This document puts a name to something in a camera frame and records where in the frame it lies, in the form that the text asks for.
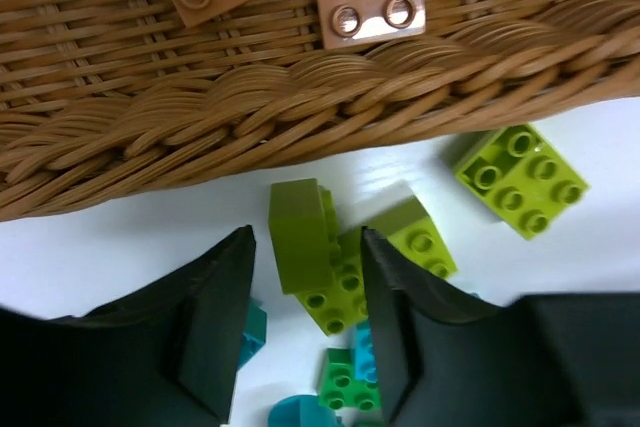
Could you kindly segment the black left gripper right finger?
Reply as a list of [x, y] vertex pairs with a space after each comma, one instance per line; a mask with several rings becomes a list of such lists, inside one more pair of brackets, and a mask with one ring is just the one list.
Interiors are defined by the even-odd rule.
[[639, 297], [525, 295], [500, 307], [361, 231], [389, 426], [635, 426]]

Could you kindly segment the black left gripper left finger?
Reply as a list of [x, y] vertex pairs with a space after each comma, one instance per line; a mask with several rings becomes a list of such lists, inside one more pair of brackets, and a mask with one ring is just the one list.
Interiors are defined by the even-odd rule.
[[1, 312], [5, 426], [220, 426], [230, 417], [256, 242], [200, 257], [81, 317]]

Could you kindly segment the green long lego brick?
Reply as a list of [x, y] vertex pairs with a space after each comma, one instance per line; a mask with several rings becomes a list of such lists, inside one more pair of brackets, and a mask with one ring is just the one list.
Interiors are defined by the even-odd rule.
[[334, 411], [355, 408], [369, 412], [381, 407], [378, 384], [356, 379], [347, 349], [326, 349], [316, 391], [319, 404]]

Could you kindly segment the lime angled lego brick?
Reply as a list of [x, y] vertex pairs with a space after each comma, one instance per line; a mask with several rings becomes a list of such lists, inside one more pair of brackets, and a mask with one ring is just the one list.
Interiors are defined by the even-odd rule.
[[529, 124], [484, 133], [454, 164], [456, 179], [521, 237], [544, 233], [589, 185]]

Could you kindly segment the small lime sloped lego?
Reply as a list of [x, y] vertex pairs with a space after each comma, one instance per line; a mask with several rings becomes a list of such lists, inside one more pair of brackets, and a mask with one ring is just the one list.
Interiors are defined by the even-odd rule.
[[268, 227], [282, 292], [325, 288], [341, 258], [331, 192], [314, 178], [271, 186]]

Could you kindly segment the lime long lego brick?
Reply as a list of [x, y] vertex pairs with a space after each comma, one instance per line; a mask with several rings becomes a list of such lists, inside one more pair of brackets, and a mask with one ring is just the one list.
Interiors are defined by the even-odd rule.
[[[457, 267], [432, 217], [417, 197], [406, 198], [367, 219], [365, 225], [385, 237], [419, 267], [446, 279]], [[360, 256], [361, 228], [338, 236], [341, 258], [328, 287], [298, 293], [296, 299], [321, 331], [337, 335], [368, 318]]]

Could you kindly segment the brown wicker divided basket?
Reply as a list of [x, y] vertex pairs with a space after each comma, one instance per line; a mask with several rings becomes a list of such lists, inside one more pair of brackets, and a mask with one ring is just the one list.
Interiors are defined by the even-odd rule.
[[326, 51], [316, 0], [1, 0], [1, 217], [537, 120], [639, 91], [639, 0], [426, 0]]

